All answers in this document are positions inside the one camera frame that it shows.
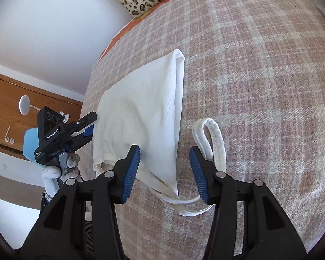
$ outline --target plaid blanket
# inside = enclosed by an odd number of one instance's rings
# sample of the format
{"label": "plaid blanket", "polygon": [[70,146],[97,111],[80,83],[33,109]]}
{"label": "plaid blanket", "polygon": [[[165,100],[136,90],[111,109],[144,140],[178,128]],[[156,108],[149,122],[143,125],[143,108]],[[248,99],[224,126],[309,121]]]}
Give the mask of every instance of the plaid blanket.
{"label": "plaid blanket", "polygon": [[[96,111],[103,92],[131,71],[176,48],[186,57],[180,196],[197,193],[192,125],[214,118],[228,174],[262,179],[310,250],[325,231],[325,17],[312,0],[171,0],[94,65],[81,115]],[[94,178],[92,144],[79,155],[81,175]],[[116,211],[130,259],[202,258],[212,210],[179,216],[136,180]],[[241,215],[238,227],[236,253]]]}

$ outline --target gloved hand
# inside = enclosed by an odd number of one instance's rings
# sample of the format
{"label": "gloved hand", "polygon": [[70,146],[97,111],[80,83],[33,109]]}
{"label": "gloved hand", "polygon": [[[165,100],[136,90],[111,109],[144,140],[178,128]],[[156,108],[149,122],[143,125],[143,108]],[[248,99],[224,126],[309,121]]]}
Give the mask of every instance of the gloved hand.
{"label": "gloved hand", "polygon": [[78,182],[82,181],[82,178],[79,175],[79,169],[77,168],[79,160],[80,158],[78,154],[70,153],[66,161],[67,168],[63,170],[63,173],[60,168],[56,166],[47,166],[42,170],[42,180],[45,185],[45,197],[48,203],[58,191],[53,179],[60,177],[63,182],[70,178],[74,178]]}

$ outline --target silver screw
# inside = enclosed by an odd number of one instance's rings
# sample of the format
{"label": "silver screw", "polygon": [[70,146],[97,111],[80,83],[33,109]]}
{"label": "silver screw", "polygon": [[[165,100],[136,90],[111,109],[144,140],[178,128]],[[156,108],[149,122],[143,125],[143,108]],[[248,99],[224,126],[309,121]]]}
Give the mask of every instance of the silver screw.
{"label": "silver screw", "polygon": [[226,173],[223,172],[223,171],[218,171],[218,172],[216,173],[216,176],[217,176],[218,178],[225,178],[225,177],[226,177]]}
{"label": "silver screw", "polygon": [[258,187],[262,187],[264,185],[264,182],[261,181],[260,179],[256,179],[254,181],[254,184],[257,185]]}
{"label": "silver screw", "polygon": [[66,185],[72,186],[75,182],[76,182],[76,180],[74,178],[70,178],[66,181]]}
{"label": "silver screw", "polygon": [[105,172],[105,177],[106,178],[112,178],[114,176],[114,172],[113,171],[106,171]]}

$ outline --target ridged blue grip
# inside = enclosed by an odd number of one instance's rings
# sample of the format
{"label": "ridged blue grip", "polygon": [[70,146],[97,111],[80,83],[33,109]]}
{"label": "ridged blue grip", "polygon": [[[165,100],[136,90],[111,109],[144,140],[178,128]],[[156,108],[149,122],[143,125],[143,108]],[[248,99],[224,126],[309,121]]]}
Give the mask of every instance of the ridged blue grip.
{"label": "ridged blue grip", "polygon": [[202,171],[200,162],[198,161],[198,157],[193,150],[193,148],[190,149],[189,153],[189,160],[190,160],[190,166],[191,170],[193,171],[194,178],[196,181],[196,185],[198,186],[198,193],[200,194],[200,197],[207,203],[209,199],[208,195],[208,184],[207,179]]}
{"label": "ridged blue grip", "polygon": [[137,147],[134,153],[134,156],[130,162],[130,166],[127,170],[127,174],[125,175],[123,181],[123,191],[121,195],[121,200],[123,203],[127,201],[127,198],[130,197],[132,187],[134,185],[137,169],[140,164],[140,148]]}

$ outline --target orange fabric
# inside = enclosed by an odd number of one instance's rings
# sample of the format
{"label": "orange fabric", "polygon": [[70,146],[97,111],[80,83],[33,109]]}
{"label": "orange fabric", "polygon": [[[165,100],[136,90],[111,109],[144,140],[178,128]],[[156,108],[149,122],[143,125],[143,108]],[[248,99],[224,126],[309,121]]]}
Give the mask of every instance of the orange fabric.
{"label": "orange fabric", "polygon": [[107,52],[118,42],[118,40],[124,36],[126,33],[128,33],[131,29],[134,28],[135,25],[139,24],[146,16],[150,15],[152,12],[154,12],[160,5],[163,5],[171,0],[163,0],[159,4],[155,5],[153,8],[148,10],[146,13],[141,15],[140,17],[131,20],[120,32],[118,32],[111,40],[107,48],[102,52],[101,56],[99,57],[99,60],[102,59]]}

